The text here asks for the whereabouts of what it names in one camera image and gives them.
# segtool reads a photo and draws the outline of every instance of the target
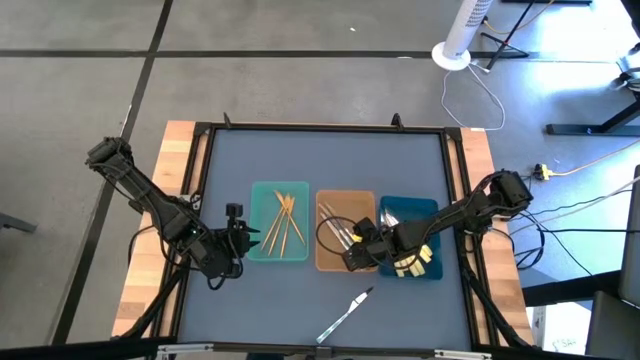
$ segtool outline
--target black cable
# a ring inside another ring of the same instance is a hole
[[[529,213],[528,211],[526,211],[526,210],[525,210],[525,211],[523,211],[523,212],[525,213],[525,214],[523,214],[523,215],[522,215],[523,217],[525,217],[526,219],[528,219],[529,221],[531,221],[531,223],[535,224],[535,225],[536,225],[536,227],[537,227],[539,230],[542,230],[542,229],[540,228],[540,225],[538,224],[538,221],[535,219],[535,217],[533,217],[532,215],[530,215],[530,213]],[[545,246],[545,244],[546,244],[546,238],[545,238],[545,236],[544,236],[544,233],[543,233],[543,232],[540,232],[539,234],[540,234],[540,246],[539,246],[539,247],[537,247],[537,248],[533,248],[533,249],[530,249],[530,250],[526,250],[526,251],[523,251],[523,252],[520,252],[520,253],[517,253],[517,254],[514,254],[514,258],[515,258],[515,257],[517,257],[517,256],[520,256],[520,255],[527,254],[527,255],[525,255],[525,256],[524,256],[524,258],[520,259],[520,260],[516,263],[516,267],[517,267],[517,269],[518,269],[519,271],[527,270],[527,269],[530,269],[530,268],[534,267],[534,266],[535,266],[538,262],[540,262],[540,260],[542,259],[542,255],[544,254],[544,246]],[[522,265],[522,263],[523,263],[526,259],[528,259],[528,258],[529,258],[533,253],[535,253],[536,251],[537,251],[537,254],[536,254],[535,258],[531,261],[531,263],[529,263],[528,265],[525,265],[525,266],[520,266],[520,265]]]
[[[318,226],[316,227],[316,241],[318,242],[318,245],[320,245],[323,249],[327,250],[328,252],[330,252],[330,253],[332,253],[332,254],[334,254],[334,255],[342,256],[342,253],[343,253],[344,251],[339,252],[339,251],[335,251],[335,250],[333,250],[333,249],[330,249],[327,245],[325,245],[325,244],[322,242],[322,240],[320,240],[320,227],[321,227],[322,225],[326,224],[327,222],[329,222],[329,221],[331,221],[331,220],[334,220],[334,219],[335,219],[335,220],[344,220],[344,221],[350,222],[350,223],[351,223],[351,224],[353,224],[353,225],[355,225],[355,224],[356,224],[356,222],[355,222],[355,221],[353,221],[353,220],[351,220],[351,219],[349,219],[349,218],[343,217],[343,216],[329,216],[329,217],[326,217],[326,218],[324,218],[322,221],[320,221],[320,223],[319,223],[319,224],[318,224]]]
[[[622,232],[627,234],[640,233],[640,230],[625,230],[625,229],[558,229],[558,230],[539,230],[541,232],[555,233],[555,232]]]
[[[476,250],[478,250],[478,246],[482,246],[482,240],[484,239],[484,236],[477,236],[477,235],[472,235],[471,236],[471,244],[473,244],[473,247],[471,248],[471,250],[467,249],[467,242],[465,241],[464,244],[464,251],[467,254],[473,254],[476,252]]]
[[[142,229],[136,231],[133,236],[131,237],[131,240],[129,240],[129,252],[128,252],[128,256],[127,256],[127,264],[131,264],[131,254],[133,253],[133,242],[136,240],[136,238],[138,237],[138,235],[142,234],[143,232],[149,230],[153,228],[153,225],[149,225],[149,226],[145,226]]]
[[[580,263],[580,261],[578,261],[578,259],[576,259],[576,258],[575,258],[575,256],[573,256],[573,254],[571,254],[571,252],[569,251],[569,249],[567,249],[567,247],[566,247],[566,246],[564,246],[564,244],[562,243],[562,241],[560,241],[560,238],[558,238],[558,236],[557,236],[554,232],[549,231],[549,229],[548,229],[546,226],[544,226],[543,224],[540,224],[540,223],[538,222],[538,220],[535,218],[535,216],[533,216],[533,215],[531,215],[531,214],[529,214],[529,216],[531,217],[531,218],[530,218],[530,220],[533,220],[533,221],[535,221],[535,222],[537,223],[537,224],[536,224],[536,226],[538,227],[538,231],[540,232],[540,234],[543,234],[544,232],[548,232],[548,233],[550,233],[551,235],[553,235],[553,237],[556,239],[556,241],[558,242],[558,244],[560,244],[560,247],[562,247],[562,249],[567,253],[567,255],[569,255],[569,257],[571,258],[571,260],[573,260],[573,262],[575,262],[575,263],[576,263],[580,268],[582,268],[582,270],[584,270],[587,274],[589,274],[589,276],[591,276],[591,278],[592,278],[592,279],[594,279],[594,280],[598,283],[598,285],[600,285],[600,283],[598,282],[598,280],[597,280],[596,278],[594,278],[594,277],[593,277],[593,274],[592,274],[589,270],[587,270],[587,268],[586,268],[586,267],[584,267],[584,266]]]
[[[618,191],[618,192],[612,194],[610,197],[613,197],[613,196],[616,196],[618,194],[622,194],[622,193],[625,193],[625,192],[630,192],[630,191],[632,191],[632,190],[630,190],[630,189],[629,190],[621,190],[621,191]],[[530,214],[534,215],[534,216],[538,216],[538,215],[542,215],[542,214],[546,214],[546,213],[550,213],[550,212],[556,212],[556,211],[563,210],[563,209],[571,209],[571,208],[579,206],[579,205],[585,205],[585,204],[592,203],[594,201],[598,201],[598,200],[603,199],[605,197],[607,197],[607,196],[606,195],[598,196],[598,197],[593,198],[591,200],[580,201],[580,202],[577,202],[577,203],[571,204],[571,205],[563,205],[563,206],[559,206],[559,207],[557,207],[555,209],[542,210],[542,211],[538,211],[538,212],[534,212],[534,213],[530,212]],[[514,218],[510,219],[509,221],[519,220],[519,219],[522,219],[522,218],[523,218],[522,216],[521,217],[514,217]]]
[[[207,286],[209,286],[209,290],[219,290],[222,287],[222,284],[224,284],[224,281],[227,279],[226,276],[221,276],[220,277],[220,281],[218,281],[218,284],[216,284],[216,286],[211,285],[211,279],[207,279]]]
[[[504,235],[507,239],[509,239],[509,241],[511,241],[511,251],[514,254],[516,253],[516,243],[513,241],[513,238],[511,237],[511,235],[509,235],[506,231],[502,231],[502,230],[496,229],[496,228],[491,228],[491,231],[498,232],[498,233]]]

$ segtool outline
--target wooden skewer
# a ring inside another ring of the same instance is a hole
[[[276,197],[280,201],[280,204],[282,204],[282,206],[284,206],[284,199],[282,198],[282,194],[280,194],[276,190],[274,190],[273,192],[276,194]],[[289,219],[291,220],[291,223],[293,224],[293,228],[296,230],[296,233],[298,233],[298,237],[300,238],[300,241],[302,241],[302,245],[305,245],[304,238],[302,237],[302,233],[300,232],[300,229],[298,229],[298,225],[296,225],[296,221],[293,220],[292,213],[293,213],[293,210],[288,211],[287,215],[289,215]]]
[[[262,242],[262,247],[260,247],[260,251],[264,250],[264,246],[267,245],[267,243],[269,242],[269,236],[271,236],[271,232],[273,232],[273,228],[276,226],[276,223],[278,222],[278,218],[280,217],[280,214],[282,214],[283,209],[284,209],[283,207],[280,207],[280,211],[278,211],[278,215],[276,215],[276,218],[273,219],[271,228],[269,228],[269,232],[267,233],[267,236],[265,236],[264,241]]]
[[[289,206],[289,195],[287,195],[287,197],[284,199],[283,214],[287,213],[288,206]],[[282,225],[282,220],[284,220],[284,215],[282,215],[282,217],[280,217],[280,221],[278,221],[278,225],[276,227],[276,234],[273,235],[273,241],[271,242],[271,247],[269,248],[269,256],[271,256],[271,252],[273,252],[273,246],[276,244],[276,242],[278,242],[278,233],[280,232],[280,226]]]
[[[284,256],[284,248],[287,246],[287,234],[289,233],[289,221],[291,217],[287,218],[287,225],[284,226],[284,238],[282,239],[282,250],[280,250],[280,259]]]

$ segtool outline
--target white cable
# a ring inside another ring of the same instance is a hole
[[[480,86],[482,86],[482,88],[487,92],[487,94],[489,94],[491,99],[494,101],[494,103],[496,105],[498,105],[498,107],[500,108],[500,111],[502,112],[502,119],[500,120],[500,126],[497,127],[497,128],[485,129],[485,131],[501,130],[504,127],[505,119],[507,117],[507,115],[505,114],[505,111],[504,111],[504,106],[502,106],[502,103],[500,102],[500,99],[498,99],[498,97],[494,93],[492,93],[491,90],[489,90],[489,88],[482,82],[482,80],[480,80],[480,77],[478,77],[478,75],[475,73],[475,71],[473,71],[471,66],[468,66],[467,68],[469,69],[469,71],[471,71],[471,73],[476,78],[476,80],[478,81]],[[449,114],[449,116],[451,116],[451,118],[455,122],[457,122],[458,125],[460,125],[462,127],[465,127],[465,128],[469,127],[469,126],[461,123],[460,120],[458,120],[458,118],[456,118],[455,115],[453,115],[453,113],[451,113],[451,110],[449,110],[447,108],[447,106],[444,104],[444,98],[447,95],[447,78],[449,77],[449,74],[451,74],[451,71],[447,72],[444,75],[444,79],[442,79],[442,98],[440,99],[440,105],[442,105],[442,107],[447,112],[447,114]]]
[[[585,206],[583,206],[583,207],[581,207],[581,208],[577,208],[577,209],[575,209],[575,210],[573,210],[573,211],[569,211],[568,213],[560,214],[560,215],[558,215],[558,216],[554,216],[554,217],[549,218],[549,219],[545,219],[545,220],[538,221],[538,224],[546,223],[546,222],[549,222],[549,221],[552,221],[552,220],[557,220],[557,219],[563,218],[563,217],[565,217],[565,216],[569,216],[569,215],[575,214],[575,213],[577,213],[577,212],[579,212],[579,211],[582,211],[582,210],[584,210],[584,209],[590,208],[590,207],[592,207],[593,205],[596,205],[596,204],[598,204],[598,203],[600,203],[600,202],[602,202],[602,201],[607,200],[607,199],[608,199],[608,198],[610,198],[611,196],[613,196],[613,195],[615,195],[616,193],[618,193],[619,191],[624,190],[625,188],[627,188],[627,187],[629,187],[629,186],[633,185],[633,184],[634,184],[635,182],[637,182],[637,181],[640,181],[640,176],[638,176],[637,178],[635,178],[635,179],[631,180],[630,182],[628,182],[628,183],[624,184],[624,185],[623,185],[623,186],[621,186],[619,189],[614,190],[613,192],[611,192],[610,194],[606,195],[605,197],[603,197],[602,199],[600,199],[600,200],[598,200],[598,201],[594,201],[594,202],[592,202],[592,203],[590,203],[590,204],[587,204],[587,205],[585,205]],[[512,231],[512,232],[511,232],[511,235],[513,236],[515,233],[517,233],[517,232],[519,232],[519,231],[521,231],[521,230],[524,230],[524,229],[528,229],[528,228],[530,228],[530,227],[532,227],[532,226],[534,226],[534,225],[535,225],[535,224],[533,224],[533,223],[532,223],[532,224],[529,224],[529,225],[523,226],[523,227],[521,227],[521,228],[517,229],[516,231]]]

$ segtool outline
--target blue tray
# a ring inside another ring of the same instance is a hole
[[[424,219],[429,215],[438,212],[438,203],[431,199],[420,198],[408,198],[398,196],[383,196],[380,199],[380,206],[378,207],[378,221],[380,221],[384,211],[388,210],[399,222],[412,221]],[[430,236],[429,248],[433,252],[431,262],[428,264],[418,260],[424,266],[425,274],[420,276],[413,276],[411,273],[406,272],[402,279],[416,279],[416,280],[440,280],[442,279],[442,256],[440,250],[440,235],[434,234]],[[384,266],[379,266],[378,271],[383,276],[398,277],[396,272]]]

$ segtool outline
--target floor tile line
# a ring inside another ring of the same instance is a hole
[[[171,12],[172,5],[173,0],[164,1],[164,5],[162,6],[162,11],[160,12],[160,17],[158,19],[158,24],[156,26],[156,31],[154,32],[147,53],[155,52],[158,50],[160,42],[162,41],[164,29],[167,25],[167,20]],[[153,62],[154,58],[147,56],[145,58],[144,64],[142,65],[140,77],[138,78],[138,82],[136,83],[136,88],[129,105],[129,112],[120,133],[120,136],[125,140],[129,140],[131,138],[131,134],[138,117],[138,112],[140,110],[140,105],[142,103],[142,99],[144,98],[147,84],[149,83],[149,77],[151,76],[151,70],[153,69]],[[98,198],[96,200],[96,206],[94,208],[91,220],[83,236],[81,245],[82,250],[78,258],[79,260],[77,262],[77,267],[75,268],[76,270],[73,273],[73,280],[68,286],[64,305],[62,305],[62,309],[59,312],[60,315],[58,317],[58,323],[52,335],[53,345],[61,345],[67,342],[69,332],[71,331],[71,327],[73,326],[73,320],[78,309],[78,305],[80,304],[80,300],[82,298],[84,286],[89,276],[91,263],[93,262],[93,258],[95,257],[95,252],[98,247],[100,235],[107,218],[107,213],[109,211],[109,206],[111,204],[112,198],[113,188],[106,182],[103,182],[102,188],[100,189]]]

